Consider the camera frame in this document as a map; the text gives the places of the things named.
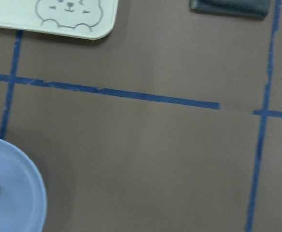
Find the blue round plate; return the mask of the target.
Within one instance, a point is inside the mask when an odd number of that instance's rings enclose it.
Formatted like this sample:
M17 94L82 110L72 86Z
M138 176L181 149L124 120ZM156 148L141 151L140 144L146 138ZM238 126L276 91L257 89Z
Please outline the blue round plate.
M41 232L46 215L38 168L22 150L0 139L0 232Z

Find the grey yellow folded cloth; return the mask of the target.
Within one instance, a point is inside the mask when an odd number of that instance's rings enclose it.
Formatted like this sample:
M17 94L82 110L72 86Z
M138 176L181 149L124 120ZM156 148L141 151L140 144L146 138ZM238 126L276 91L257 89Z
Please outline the grey yellow folded cloth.
M270 8L269 0L191 0L192 10L265 18Z

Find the cream bear tray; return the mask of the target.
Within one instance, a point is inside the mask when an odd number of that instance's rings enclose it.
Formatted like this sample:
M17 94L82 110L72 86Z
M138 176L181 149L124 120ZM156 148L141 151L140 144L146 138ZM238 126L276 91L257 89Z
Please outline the cream bear tray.
M116 21L116 0L0 0L0 28L97 40Z

